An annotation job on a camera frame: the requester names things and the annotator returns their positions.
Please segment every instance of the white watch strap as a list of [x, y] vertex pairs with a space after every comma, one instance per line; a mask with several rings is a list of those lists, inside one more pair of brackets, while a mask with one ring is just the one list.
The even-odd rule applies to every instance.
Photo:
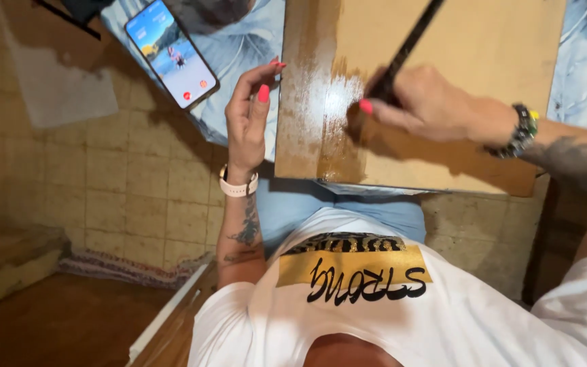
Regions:
[[257, 190], [257, 173], [253, 174], [250, 178], [250, 183], [247, 185], [230, 185], [226, 182], [225, 179], [219, 178], [218, 180], [219, 186], [221, 186], [221, 191], [223, 191], [227, 196], [231, 197], [245, 197], [249, 196], [250, 194], [254, 193]]

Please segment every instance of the tattoo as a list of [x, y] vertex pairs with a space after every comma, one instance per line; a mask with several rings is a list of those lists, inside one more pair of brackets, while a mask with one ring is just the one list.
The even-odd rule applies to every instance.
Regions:
[[550, 146], [535, 144], [522, 158], [543, 167], [555, 179], [587, 193], [587, 144], [578, 144], [575, 140], [575, 137], [560, 137]]
[[260, 221], [257, 218], [257, 208], [255, 206], [255, 194], [251, 194], [247, 197], [248, 203], [246, 205], [246, 218], [244, 219], [242, 229], [239, 233], [228, 236], [231, 240], [235, 240], [240, 244], [246, 246], [256, 246], [255, 238], [260, 231]]
[[244, 261], [247, 260], [251, 260], [257, 253], [257, 250], [255, 249], [248, 249], [245, 251], [239, 251], [239, 252], [233, 252], [230, 254], [227, 254], [224, 258], [223, 261], [227, 261], [229, 263], [242, 263]]

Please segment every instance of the t-shirt print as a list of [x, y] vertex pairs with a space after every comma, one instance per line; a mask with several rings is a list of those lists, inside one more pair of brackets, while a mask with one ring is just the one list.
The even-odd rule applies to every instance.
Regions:
[[417, 245], [372, 233], [322, 233], [279, 258], [276, 288], [309, 284], [307, 302], [354, 304], [420, 297], [432, 278]]

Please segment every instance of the white t-shirt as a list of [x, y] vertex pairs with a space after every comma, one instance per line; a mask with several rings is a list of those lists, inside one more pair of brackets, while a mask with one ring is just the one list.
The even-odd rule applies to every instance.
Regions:
[[314, 340], [335, 333], [405, 367], [587, 366], [587, 259], [530, 313], [399, 237], [360, 214], [319, 210], [256, 285], [233, 283], [206, 301], [189, 366], [302, 366]]

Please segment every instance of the woman's hand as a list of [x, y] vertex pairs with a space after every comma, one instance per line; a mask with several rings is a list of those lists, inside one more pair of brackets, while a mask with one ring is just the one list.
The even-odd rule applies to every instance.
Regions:
[[286, 65], [275, 57], [241, 75], [226, 106], [228, 183], [243, 185], [264, 160], [264, 129], [269, 113], [269, 86]]
[[487, 146], [504, 146], [518, 123], [513, 107], [474, 97], [430, 66], [398, 72], [393, 92], [401, 108], [379, 99], [362, 99], [359, 107], [381, 123], [430, 140], [469, 139]]

